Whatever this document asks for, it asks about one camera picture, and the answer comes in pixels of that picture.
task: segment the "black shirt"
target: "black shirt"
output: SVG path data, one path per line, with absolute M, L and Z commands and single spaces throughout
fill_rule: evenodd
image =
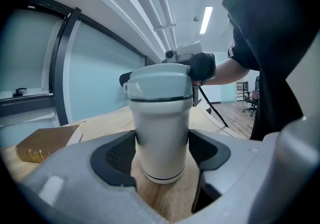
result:
M 279 132 L 303 114 L 286 82 L 320 26 L 309 0 L 223 0 L 233 26 L 229 57 L 260 71 L 259 103 L 250 139 Z

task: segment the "ceiling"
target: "ceiling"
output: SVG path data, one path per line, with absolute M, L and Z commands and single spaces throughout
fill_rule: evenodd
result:
M 168 0 L 171 16 L 175 19 L 175 38 L 177 46 L 183 46 L 199 40 L 203 51 L 225 52 L 232 40 L 232 29 L 229 25 L 227 12 L 222 6 L 223 0 Z M 162 24 L 165 19 L 161 12 L 158 0 L 152 0 L 159 13 Z M 199 34 L 205 6 L 213 6 L 211 18 L 205 34 Z M 166 36 L 172 47 L 171 37 L 168 29 Z

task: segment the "book cover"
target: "book cover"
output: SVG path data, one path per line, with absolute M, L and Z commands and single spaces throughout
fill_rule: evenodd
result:
M 25 162 L 41 163 L 57 150 L 78 143 L 82 137 L 79 125 L 38 129 L 16 147 L 17 156 Z

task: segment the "light blue wall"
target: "light blue wall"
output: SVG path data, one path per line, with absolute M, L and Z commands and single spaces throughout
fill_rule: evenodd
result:
M 41 88 L 48 40 L 58 17 L 15 10 L 0 39 L 0 92 Z
M 53 127 L 54 123 L 51 118 L 2 126 L 0 127 L 0 147 L 16 145 L 37 129 Z
M 228 53 L 217 52 L 215 54 L 215 63 L 219 64 L 228 58 Z M 237 88 L 236 83 L 223 84 L 220 86 L 220 101 L 223 102 L 236 102 Z
M 120 75 L 142 67 L 142 58 L 122 44 L 81 23 L 69 70 L 73 121 L 103 115 L 127 105 Z

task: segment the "floor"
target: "floor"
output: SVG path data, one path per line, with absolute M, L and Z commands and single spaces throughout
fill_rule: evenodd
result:
M 255 114 L 250 116 L 251 110 L 250 112 L 247 110 L 244 113 L 242 112 L 248 108 L 248 103 L 245 101 L 220 103 L 213 104 L 213 107 L 220 113 L 231 130 L 243 134 L 248 139 L 250 138 L 254 126 Z M 215 112 L 212 111 L 211 115 L 221 122 Z

